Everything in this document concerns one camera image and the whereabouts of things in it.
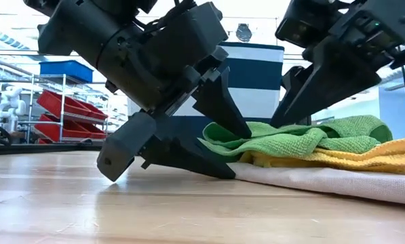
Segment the red storage bin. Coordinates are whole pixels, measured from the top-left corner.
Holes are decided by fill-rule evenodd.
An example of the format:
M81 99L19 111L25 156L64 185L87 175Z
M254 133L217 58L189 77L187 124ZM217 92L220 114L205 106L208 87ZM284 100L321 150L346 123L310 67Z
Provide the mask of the red storage bin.
M39 121L51 121L59 122L59 120L51 115L41 115ZM35 129L40 131L44 136L47 136L53 142L59 141L60 126L59 125L48 125L48 124L36 124ZM74 121L64 121L64 127L62 130L63 138L89 138L90 132L84 129L82 126L78 125Z
M38 139L38 144L51 144L53 143L51 140L48 140L46 138L40 138Z
M107 137L107 135L101 129L98 129L95 125L82 122L77 122L77 124L90 132L91 139L105 139Z
M96 108L94 105L87 103L87 102L82 102L82 101L78 101L78 102L90 111L88 114L88 117L100 119L100 120L107 119L108 116L106 114L104 114L101 110Z
M56 92L44 90L38 98L37 103L56 116L56 118L60 118L62 95L59 95ZM90 111L78 101L67 96L65 96L64 112L82 116L88 116L90 113Z

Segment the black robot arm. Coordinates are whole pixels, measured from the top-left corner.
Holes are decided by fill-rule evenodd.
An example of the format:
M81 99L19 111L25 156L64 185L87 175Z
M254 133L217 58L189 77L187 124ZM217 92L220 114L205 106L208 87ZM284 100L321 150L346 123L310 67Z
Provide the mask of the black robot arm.
M312 63L283 76L287 92L271 119L279 127L378 85L383 66L404 65L405 1L291 0L276 37Z
M110 135L100 152L99 170L115 181L136 155L146 161L175 166L218 178L233 172L218 164L185 128L170 120L190 96L200 113L239 138L251 136L228 91L228 53L218 44L227 39L214 4L175 1L164 17L143 24L138 10L149 13L156 0L26 0L49 16L40 25L39 52L59 56L76 51L141 111Z

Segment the green microfiber cloth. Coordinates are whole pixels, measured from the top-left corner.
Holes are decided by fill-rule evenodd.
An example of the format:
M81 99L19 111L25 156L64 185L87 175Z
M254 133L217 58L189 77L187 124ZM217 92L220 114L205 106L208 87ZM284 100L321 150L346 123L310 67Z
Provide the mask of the green microfiber cloth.
M236 157L249 150L273 157L300 159L316 147L349 153L365 153L392 140L388 126L371 116L353 116L320 125L287 125L274 128L266 123L248 122L252 138L241 139L216 123L203 131L199 139L211 151L226 157Z

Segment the white cloth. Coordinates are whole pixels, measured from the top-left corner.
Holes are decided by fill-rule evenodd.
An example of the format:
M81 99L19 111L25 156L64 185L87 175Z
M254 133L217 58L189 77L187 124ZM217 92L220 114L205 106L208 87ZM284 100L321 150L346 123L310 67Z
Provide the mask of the white cloth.
M263 168L230 163L236 179L405 204L405 176L330 168Z

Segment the white robot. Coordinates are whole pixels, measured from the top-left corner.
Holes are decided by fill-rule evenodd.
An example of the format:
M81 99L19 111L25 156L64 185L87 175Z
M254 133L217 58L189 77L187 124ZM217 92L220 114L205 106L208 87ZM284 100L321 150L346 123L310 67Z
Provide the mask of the white robot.
M6 87L6 90L1 92L0 101L0 126L8 133L17 131L18 116L26 113L26 103L21 100L21 87Z

